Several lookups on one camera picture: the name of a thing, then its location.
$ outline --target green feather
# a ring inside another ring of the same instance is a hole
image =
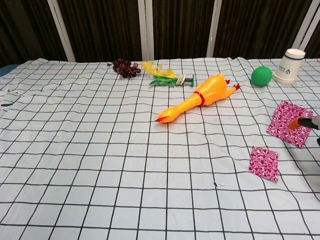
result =
[[[167,78],[163,76],[153,76],[154,80],[150,82],[150,85],[174,87],[176,85],[177,79]]]

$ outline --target green rubber ball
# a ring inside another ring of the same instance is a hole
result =
[[[266,66],[257,67],[251,74],[251,81],[259,87],[267,86],[272,79],[272,72]]]

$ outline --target pink patterned cloth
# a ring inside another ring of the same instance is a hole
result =
[[[249,171],[259,177],[278,182],[278,153],[253,146]]]
[[[275,110],[272,121],[266,132],[282,141],[303,148],[311,131],[307,127],[298,127],[294,130],[288,128],[293,120],[303,117],[312,118],[314,113],[288,101],[282,101]]]

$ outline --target black curtain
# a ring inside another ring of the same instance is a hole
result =
[[[282,58],[312,0],[223,0],[213,57]]]
[[[58,0],[77,62],[142,60],[137,0]]]
[[[46,0],[0,0],[0,66],[43,58],[66,61]]]
[[[214,0],[152,0],[155,59],[207,54]]]
[[[305,57],[308,59],[320,58],[320,22],[318,22],[304,51]]]

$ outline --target upside-down cup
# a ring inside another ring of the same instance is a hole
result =
[[[273,80],[285,85],[294,84],[305,55],[306,53],[300,49],[288,49],[272,74]]]

